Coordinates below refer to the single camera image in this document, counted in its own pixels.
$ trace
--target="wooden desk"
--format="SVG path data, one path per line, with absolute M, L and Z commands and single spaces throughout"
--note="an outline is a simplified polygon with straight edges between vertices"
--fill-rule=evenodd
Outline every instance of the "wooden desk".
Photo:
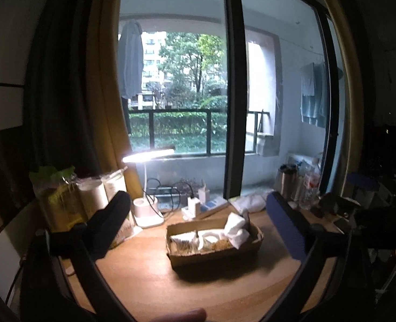
M 211 217 L 227 217 L 232 206 Z M 336 231 L 326 220 L 303 213 L 308 221 Z M 258 321 L 283 292 L 300 262 L 290 257 L 265 211 L 251 220 L 264 233 L 255 255 L 226 258 L 177 273 L 166 255 L 165 230 L 168 224 L 183 221 L 173 214 L 163 225 L 146 229 L 108 252 L 97 262 L 102 275 L 122 304 L 139 322 L 203 307 L 210 321 Z M 315 306 L 331 273 L 334 259 L 326 261 L 323 272 L 304 310 Z M 92 311 L 77 276 L 70 283 L 79 304 Z

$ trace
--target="lamp base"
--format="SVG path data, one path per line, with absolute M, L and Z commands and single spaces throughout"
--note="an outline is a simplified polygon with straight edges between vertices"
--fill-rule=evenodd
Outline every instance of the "lamp base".
M 158 213 L 159 214 L 155 214 L 148 217 L 142 217 L 142 218 L 135 217 L 135 222 L 137 223 L 137 226 L 143 229 L 152 228 L 154 226 L 161 225 L 165 221 L 165 219 L 161 212 Z

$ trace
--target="sliding glass door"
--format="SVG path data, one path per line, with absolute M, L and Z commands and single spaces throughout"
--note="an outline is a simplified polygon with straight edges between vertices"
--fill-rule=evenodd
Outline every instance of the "sliding glass door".
M 163 194 L 173 185 L 182 195 L 189 194 L 188 184 L 223 194 L 226 35 L 224 0 L 121 0 L 118 74 L 125 121 L 135 151 L 175 146 L 172 158 L 147 163 L 148 192 L 167 206 L 171 195 Z M 130 64 L 137 62 L 143 62 L 142 74 L 130 82 Z M 137 169 L 144 184 L 143 166 Z M 166 188 L 155 190 L 152 178 Z
M 248 59 L 246 194 L 272 188 L 284 163 L 318 158 L 323 172 L 333 123 L 317 10 L 302 0 L 242 0 L 242 8 Z

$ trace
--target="hanging towel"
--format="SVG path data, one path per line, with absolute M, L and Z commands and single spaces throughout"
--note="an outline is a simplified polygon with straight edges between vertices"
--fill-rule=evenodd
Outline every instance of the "hanging towel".
M 315 64 L 311 63 L 301 68 L 301 93 L 303 96 L 315 95 Z
M 310 125 L 325 128 L 328 87 L 325 64 L 311 63 L 301 68 L 301 116 Z
M 118 84 L 120 95 L 125 99 L 141 92 L 144 66 L 142 32 L 136 20 L 128 20 L 118 43 Z

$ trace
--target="paper roll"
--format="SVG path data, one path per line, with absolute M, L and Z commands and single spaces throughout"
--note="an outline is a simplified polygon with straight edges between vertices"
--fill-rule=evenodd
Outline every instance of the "paper roll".
M 126 192 L 125 177 L 123 174 L 117 174 L 111 179 L 104 180 L 103 183 L 107 194 L 107 200 L 109 202 L 118 191 Z
M 152 217 L 158 215 L 158 212 L 158 199 L 156 197 L 152 204 L 149 204 L 149 201 L 143 197 L 134 200 L 134 214 L 137 218 Z
M 102 181 L 91 179 L 78 186 L 80 198 L 86 215 L 90 219 L 96 211 L 102 210 L 109 203 Z

